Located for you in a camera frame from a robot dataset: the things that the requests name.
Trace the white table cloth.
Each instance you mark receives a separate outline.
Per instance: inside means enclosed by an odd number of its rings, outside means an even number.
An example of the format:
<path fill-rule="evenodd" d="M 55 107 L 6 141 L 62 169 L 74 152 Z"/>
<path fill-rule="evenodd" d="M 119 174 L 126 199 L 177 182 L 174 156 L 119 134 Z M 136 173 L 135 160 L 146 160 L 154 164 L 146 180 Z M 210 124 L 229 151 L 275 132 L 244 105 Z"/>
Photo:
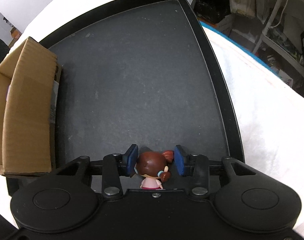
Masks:
<path fill-rule="evenodd" d="M 219 34 L 209 37 L 231 97 L 244 159 L 209 158 L 209 195 L 189 196 L 171 177 L 103 196 L 102 162 L 87 155 L 28 176 L 10 202 L 7 239 L 304 239 L 304 98 Z"/>

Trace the brown cardboard box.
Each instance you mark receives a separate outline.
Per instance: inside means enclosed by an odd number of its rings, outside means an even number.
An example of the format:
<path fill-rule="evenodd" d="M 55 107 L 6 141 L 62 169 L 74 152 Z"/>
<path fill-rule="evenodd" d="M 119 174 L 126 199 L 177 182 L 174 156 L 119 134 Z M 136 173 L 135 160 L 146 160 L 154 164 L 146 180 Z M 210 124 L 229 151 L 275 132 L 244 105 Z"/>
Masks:
<path fill-rule="evenodd" d="M 55 168 L 55 114 L 61 66 L 28 37 L 0 63 L 0 175 Z"/>

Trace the brown-haired girl figurine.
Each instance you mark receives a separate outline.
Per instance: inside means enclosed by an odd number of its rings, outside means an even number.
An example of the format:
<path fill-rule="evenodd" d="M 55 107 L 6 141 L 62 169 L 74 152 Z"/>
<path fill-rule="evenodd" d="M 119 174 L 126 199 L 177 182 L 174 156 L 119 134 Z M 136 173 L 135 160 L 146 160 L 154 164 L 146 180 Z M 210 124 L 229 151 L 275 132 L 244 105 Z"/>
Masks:
<path fill-rule="evenodd" d="M 162 153 L 147 151 L 138 156 L 134 170 L 144 179 L 141 181 L 142 190 L 161 190 L 163 183 L 169 180 L 169 164 L 174 160 L 174 152 L 167 150 Z"/>

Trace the black shallow tray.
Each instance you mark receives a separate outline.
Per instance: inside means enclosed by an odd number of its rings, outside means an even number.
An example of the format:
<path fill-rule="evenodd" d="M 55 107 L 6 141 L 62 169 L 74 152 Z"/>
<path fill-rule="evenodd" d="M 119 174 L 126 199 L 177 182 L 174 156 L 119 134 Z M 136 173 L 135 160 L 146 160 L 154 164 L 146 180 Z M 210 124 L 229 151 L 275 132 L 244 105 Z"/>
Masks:
<path fill-rule="evenodd" d="M 62 67 L 56 165 L 136 144 L 244 159 L 213 46 L 186 0 L 53 0 L 34 38 Z"/>

